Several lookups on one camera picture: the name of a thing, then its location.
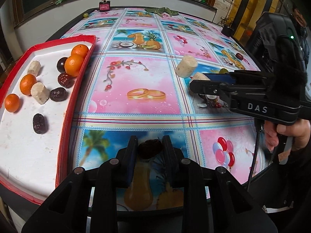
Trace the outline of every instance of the gold ring illustration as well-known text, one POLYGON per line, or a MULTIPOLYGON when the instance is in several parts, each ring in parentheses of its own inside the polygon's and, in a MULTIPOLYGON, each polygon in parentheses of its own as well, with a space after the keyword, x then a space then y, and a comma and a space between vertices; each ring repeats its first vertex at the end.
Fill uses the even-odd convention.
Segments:
POLYGON ((141 98, 146 97, 148 93, 149 93, 148 89, 133 89, 128 92, 128 98, 129 99, 141 99, 141 98))
POLYGON ((139 100, 162 100, 166 98, 164 92, 155 89, 133 89, 127 93, 129 99, 139 99, 139 100))
POLYGON ((161 100, 161 99, 165 99, 166 95, 164 92, 162 92, 160 90, 150 89, 148 92, 148 98, 149 99, 161 100))

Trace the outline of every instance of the black cylinder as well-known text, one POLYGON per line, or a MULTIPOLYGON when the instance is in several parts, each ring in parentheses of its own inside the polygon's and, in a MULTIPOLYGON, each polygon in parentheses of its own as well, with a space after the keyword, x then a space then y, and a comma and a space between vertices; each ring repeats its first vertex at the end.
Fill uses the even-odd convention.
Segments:
POLYGON ((221 30, 221 33, 224 34, 226 37, 231 37, 233 29, 227 25, 224 25, 224 27, 221 30))

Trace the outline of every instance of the mandarin orange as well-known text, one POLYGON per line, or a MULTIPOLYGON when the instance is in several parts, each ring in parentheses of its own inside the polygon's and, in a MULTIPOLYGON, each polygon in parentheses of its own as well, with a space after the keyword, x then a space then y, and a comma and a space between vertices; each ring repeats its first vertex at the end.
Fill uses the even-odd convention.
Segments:
POLYGON ((20 82, 20 90, 24 95, 31 95, 30 90, 34 84, 37 83, 37 79, 32 74, 26 74, 20 82))
POLYGON ((77 54, 85 58, 88 52, 89 48, 86 45, 77 45, 72 49, 71 55, 77 54))
POLYGON ((77 77, 79 75, 83 61, 84 58, 80 55, 73 54, 69 56, 64 66, 66 73, 72 77, 77 77))
POLYGON ((16 94, 9 94, 4 100, 5 109, 9 112, 16 112, 19 108, 20 100, 16 94))

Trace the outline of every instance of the pineapple print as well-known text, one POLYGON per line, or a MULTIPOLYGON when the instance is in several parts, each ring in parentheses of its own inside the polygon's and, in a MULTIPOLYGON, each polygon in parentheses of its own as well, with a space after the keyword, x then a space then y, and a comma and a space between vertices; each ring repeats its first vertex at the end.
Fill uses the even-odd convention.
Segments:
POLYGON ((153 161, 153 168, 157 172, 157 179, 162 182, 162 193, 159 194, 156 209, 169 209, 183 206, 183 191, 172 188, 167 181, 163 153, 158 154, 153 161))
POLYGON ((156 40, 158 38, 157 33, 147 32, 145 37, 148 38, 148 41, 146 42, 147 46, 156 46, 155 49, 157 50, 161 48, 161 44, 156 40))

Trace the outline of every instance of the juice glass print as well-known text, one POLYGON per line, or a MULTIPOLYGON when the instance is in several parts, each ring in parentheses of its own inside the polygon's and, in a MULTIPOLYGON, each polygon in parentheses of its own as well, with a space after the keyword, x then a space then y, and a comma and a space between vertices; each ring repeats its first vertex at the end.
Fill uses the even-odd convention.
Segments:
POLYGON ((134 211, 142 211, 153 202, 149 176, 149 160, 137 158, 133 181, 124 193, 124 203, 134 211))
POLYGON ((140 32, 131 34, 128 37, 134 38, 133 43, 136 44, 138 47, 140 47, 140 45, 142 45, 145 42, 144 35, 140 32))

